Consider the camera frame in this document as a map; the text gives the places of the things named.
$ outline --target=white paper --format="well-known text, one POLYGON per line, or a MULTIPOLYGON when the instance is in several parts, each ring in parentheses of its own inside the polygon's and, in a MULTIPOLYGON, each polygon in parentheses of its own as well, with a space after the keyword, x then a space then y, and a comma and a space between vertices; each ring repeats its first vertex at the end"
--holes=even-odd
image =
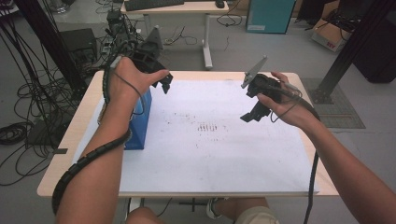
MULTIPOLYGON (((151 88, 145 149, 125 150, 120 192, 308 192, 311 166, 297 128, 268 117, 242 121, 257 98, 246 96, 240 85, 235 80, 174 80, 167 94, 160 85, 151 88)), ((98 126, 102 104, 74 161, 98 126)))

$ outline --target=blue object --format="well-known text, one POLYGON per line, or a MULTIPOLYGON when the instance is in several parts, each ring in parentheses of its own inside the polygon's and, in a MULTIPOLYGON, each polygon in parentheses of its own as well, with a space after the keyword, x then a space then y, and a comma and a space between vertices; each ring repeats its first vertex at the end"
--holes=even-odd
POLYGON ((134 114, 131 121, 129 121, 129 128, 131 129, 132 137, 125 143, 125 150, 145 148, 150 109, 151 92, 148 90, 142 95, 142 99, 137 101, 136 106, 134 107, 134 114))
POLYGON ((285 34, 295 0, 250 0, 247 32, 285 34))

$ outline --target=skin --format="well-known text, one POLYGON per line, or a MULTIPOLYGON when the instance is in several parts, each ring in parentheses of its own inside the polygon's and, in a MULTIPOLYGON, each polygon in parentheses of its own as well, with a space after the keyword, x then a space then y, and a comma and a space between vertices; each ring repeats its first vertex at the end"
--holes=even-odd
MULTIPOLYGON (((169 74, 167 70, 153 74, 141 73, 128 58, 120 60, 116 72, 141 93, 169 74)), ((114 75, 111 76, 109 88, 111 101, 101 125, 81 156, 121 137, 128 129, 138 94, 114 75)), ((116 147, 73 178, 62 198, 56 216, 57 223, 112 223, 120 188, 122 154, 123 146, 116 147)))
MULTIPOLYGON (((281 73, 273 72, 272 75, 289 82, 281 73)), ((283 114, 294 104, 287 99, 285 104, 277 104, 262 94, 257 97, 277 115, 283 114)), ((302 129, 312 141, 341 198, 359 223, 395 222, 395 193, 354 157, 320 121, 300 105, 282 119, 302 129)))
MULTIPOLYGON (((162 70, 144 74, 136 69, 128 58, 122 58, 116 73, 143 93, 157 80, 169 74, 162 70)), ((272 73, 284 83, 287 77, 272 73)), ((81 156, 97 147, 121 137, 128 129, 138 94, 117 76, 110 79, 110 96, 101 125, 81 156)), ((281 115, 294 102, 284 98, 284 104, 277 104, 259 94, 259 101, 281 115)), ((282 116, 282 119, 302 129, 315 145, 318 154, 346 206, 360 223, 394 223, 396 220, 396 195, 363 163, 357 160, 330 131, 310 112, 300 105, 282 116)), ((112 223, 120 188, 120 174, 123 146, 116 147, 100 159, 93 161, 69 183, 61 201, 57 223, 112 223)), ((247 208, 268 206, 265 199, 238 199, 220 201, 216 211, 237 219, 247 208)), ((134 210, 127 217, 127 223, 162 223, 147 208, 134 210)))

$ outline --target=hand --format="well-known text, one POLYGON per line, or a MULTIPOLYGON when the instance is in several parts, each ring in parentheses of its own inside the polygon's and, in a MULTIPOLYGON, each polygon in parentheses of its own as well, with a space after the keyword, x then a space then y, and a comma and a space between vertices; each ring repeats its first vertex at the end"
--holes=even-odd
POLYGON ((169 71, 164 69, 152 74, 143 73, 134 66, 134 63, 128 57, 122 57, 120 59, 115 72, 117 74, 110 74, 111 101, 118 98, 124 99, 126 97, 126 99, 124 99, 126 102, 128 102, 128 97, 136 95, 136 91, 125 83, 125 81, 134 86, 140 94, 144 94, 151 84, 161 80, 169 74, 169 71))
MULTIPOLYGON (((285 83, 289 83, 289 80, 285 75, 278 72, 271 72, 271 75, 280 80, 280 86, 282 89, 290 91, 289 88, 285 85, 285 83)), ((266 105, 278 116, 282 115, 280 118, 290 125, 303 128, 305 124, 307 124, 307 122, 317 120, 311 112, 309 112, 301 105, 296 105, 297 102, 291 100, 287 96, 282 95, 281 104, 277 104, 271 98, 261 93, 257 95, 257 98, 263 105, 266 105)))

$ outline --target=knee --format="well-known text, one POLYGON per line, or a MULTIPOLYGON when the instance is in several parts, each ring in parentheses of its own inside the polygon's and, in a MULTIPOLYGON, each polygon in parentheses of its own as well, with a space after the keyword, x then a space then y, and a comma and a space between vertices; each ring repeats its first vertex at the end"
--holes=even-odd
POLYGON ((139 207, 128 214, 126 223, 160 224, 162 223, 154 212, 147 207, 139 207))

